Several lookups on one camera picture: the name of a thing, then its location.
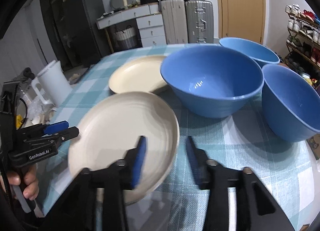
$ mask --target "silver suitcase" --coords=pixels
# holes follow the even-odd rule
[[[210,1],[186,2],[189,43],[213,43],[213,7]]]
[[[188,43],[187,18],[184,0],[161,1],[161,12],[167,44]]]

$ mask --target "hand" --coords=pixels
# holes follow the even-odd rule
[[[23,196],[26,199],[34,200],[39,194],[39,187],[38,187],[38,179],[36,178],[36,165],[32,165],[28,172],[25,174],[23,180],[27,187],[23,191]],[[7,177],[9,180],[10,185],[20,185],[20,178],[19,175],[14,171],[8,171]]]

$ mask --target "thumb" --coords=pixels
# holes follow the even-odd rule
[[[14,171],[8,171],[7,177],[10,185],[20,185],[20,178],[19,175]]]

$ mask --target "blue bowl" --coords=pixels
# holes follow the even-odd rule
[[[255,60],[260,67],[280,63],[279,57],[269,48],[243,38],[222,38],[220,45],[237,50]]]
[[[320,96],[297,73],[279,65],[262,69],[262,109],[273,132],[296,142],[320,133]]]
[[[160,68],[182,104],[195,114],[224,118],[261,91],[261,68],[240,52],[215,45],[185,48],[169,55]]]

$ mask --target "wooden door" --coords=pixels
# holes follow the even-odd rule
[[[245,38],[262,43],[265,0],[218,0],[221,37]]]

